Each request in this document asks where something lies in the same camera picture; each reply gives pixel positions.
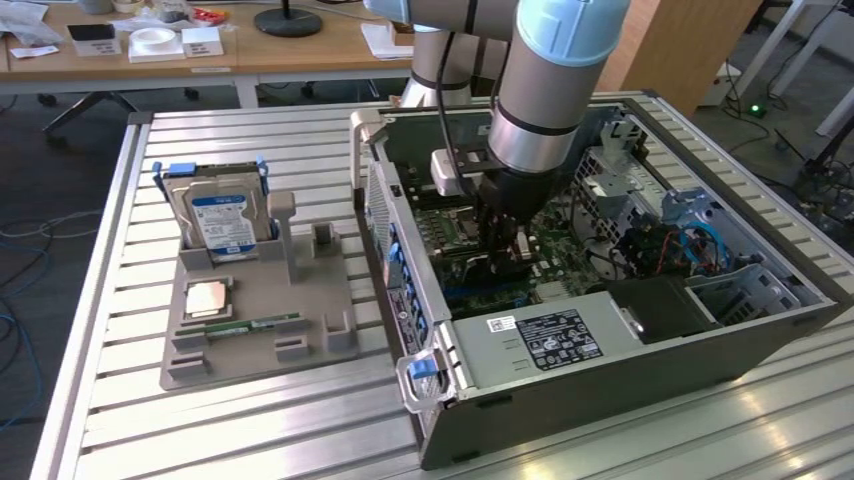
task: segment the warning label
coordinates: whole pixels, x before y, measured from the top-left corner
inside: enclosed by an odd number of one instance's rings
[[[537,368],[553,368],[604,355],[578,310],[517,321]]]

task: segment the motherboard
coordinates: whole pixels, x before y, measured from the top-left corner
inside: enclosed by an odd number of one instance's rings
[[[468,318],[585,295],[604,278],[569,228],[556,200],[528,229],[528,258],[512,275],[492,275],[481,248],[474,206],[418,210],[416,221],[454,318]]]

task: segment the blue cable on floor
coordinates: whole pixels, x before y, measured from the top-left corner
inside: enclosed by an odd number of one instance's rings
[[[21,295],[22,292],[25,290],[27,290],[30,287],[33,287],[33,285],[42,280],[42,277],[45,277],[45,275],[49,273],[49,268],[51,266],[51,256],[49,254],[49,252],[46,250],[42,250],[41,248],[33,248],[33,247],[22,247],[21,245],[13,245],[10,243],[5,243],[0,242],[0,248],[9,248],[10,250],[18,250],[22,252],[33,252],[33,253],[38,253],[39,255],[42,255],[45,257],[45,262],[42,264],[42,271],[38,273],[38,275],[34,276],[34,278],[25,283],[25,285],[22,285],[18,290],[15,290],[11,293],[7,294],[0,294],[0,298],[11,298],[17,295]]]
[[[42,368],[39,367],[39,359],[37,358],[37,352],[33,348],[33,341],[30,340],[30,334],[27,333],[27,329],[18,323],[18,321],[9,315],[0,315],[0,318],[10,323],[10,327],[18,329],[18,333],[25,340],[25,347],[27,348],[27,353],[30,354],[30,360],[33,362],[33,369],[37,377],[37,394],[33,397],[30,403],[22,408],[18,414],[10,418],[3,425],[0,425],[0,433],[10,427],[19,418],[25,417],[30,410],[39,404],[42,401],[42,394],[45,393],[45,385],[42,383]]]
[[[27,282],[25,282],[25,284],[13,292],[7,294],[0,294],[0,299],[6,300],[11,297],[15,297],[17,295],[21,295],[25,292],[25,290],[27,290],[39,280],[42,280],[45,275],[49,273],[49,268],[51,266],[51,256],[47,250],[43,250],[41,248],[23,247],[21,245],[13,245],[6,242],[0,242],[0,248],[18,250],[21,252],[33,252],[39,254],[39,256],[45,257],[45,262],[42,264],[42,270],[39,271],[39,273],[34,275],[34,277]],[[3,423],[3,425],[0,425],[0,433],[3,433],[6,429],[10,426],[13,426],[13,424],[30,413],[30,411],[39,404],[39,402],[42,402],[42,396],[45,394],[45,384],[42,382],[42,368],[39,367],[39,359],[37,358],[37,352],[33,347],[33,340],[30,339],[30,333],[27,332],[27,329],[18,322],[18,320],[15,320],[15,318],[11,315],[0,314],[0,319],[3,319],[10,324],[10,328],[18,330],[18,335],[25,342],[27,354],[30,355],[30,361],[33,362],[33,369],[37,377],[37,393],[33,397],[33,400],[30,401],[30,403],[27,403],[25,408],[22,408],[18,414],[13,418],[10,418]]]

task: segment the desk leg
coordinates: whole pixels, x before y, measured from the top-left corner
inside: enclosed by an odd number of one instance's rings
[[[760,74],[760,70],[763,70],[765,63],[769,61],[769,58],[772,57],[772,53],[775,53],[775,49],[780,45],[780,42],[784,39],[784,36],[787,35],[787,32],[789,31],[789,29],[792,28],[792,25],[796,23],[796,20],[801,16],[801,12],[804,12],[804,8],[807,7],[808,3],[811,3],[811,0],[795,0],[795,2],[792,3],[792,7],[789,7],[789,10],[787,11],[787,15],[780,21],[777,28],[772,32],[772,36],[767,40],[765,45],[763,45],[763,49],[760,50],[760,53],[757,53],[757,56],[753,59],[753,62],[751,62],[751,66],[748,67],[748,70],[745,70],[745,73],[743,74],[743,78],[739,80],[739,83],[736,84],[736,91],[739,92],[740,96],[745,95],[745,92],[748,91],[748,87],[751,87],[751,83],[753,82],[755,78],[757,78],[757,75]]]
[[[819,126],[816,133],[819,133],[823,137],[833,137],[840,132],[840,127],[843,123],[854,115],[854,88],[849,90],[848,95],[837,108],[833,109],[831,115]]]
[[[801,52],[799,53],[799,56],[792,62],[792,65],[789,65],[789,68],[787,68],[787,71],[780,77],[780,80],[775,84],[775,89],[772,90],[773,95],[779,97],[784,95],[787,89],[789,88],[789,85],[792,85],[792,82],[799,76],[799,73],[801,73],[801,70],[804,70],[804,66],[816,53],[816,50],[819,50],[819,47],[823,46],[828,35],[831,35],[831,32],[835,30],[835,28],[837,28],[840,19],[845,17],[848,17],[845,13],[835,12],[832,13],[832,18],[829,18],[828,21],[819,27],[819,30],[816,30],[816,33],[811,37],[811,41],[804,46],[804,50],[801,50]]]
[[[235,78],[235,88],[238,89],[238,99],[241,100],[241,108],[258,108],[258,76],[247,75]]]

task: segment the red object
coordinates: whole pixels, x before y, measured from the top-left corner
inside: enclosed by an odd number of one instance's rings
[[[209,10],[207,8],[194,7],[194,19],[207,22],[211,25],[219,25],[229,19],[229,13],[221,10]]]

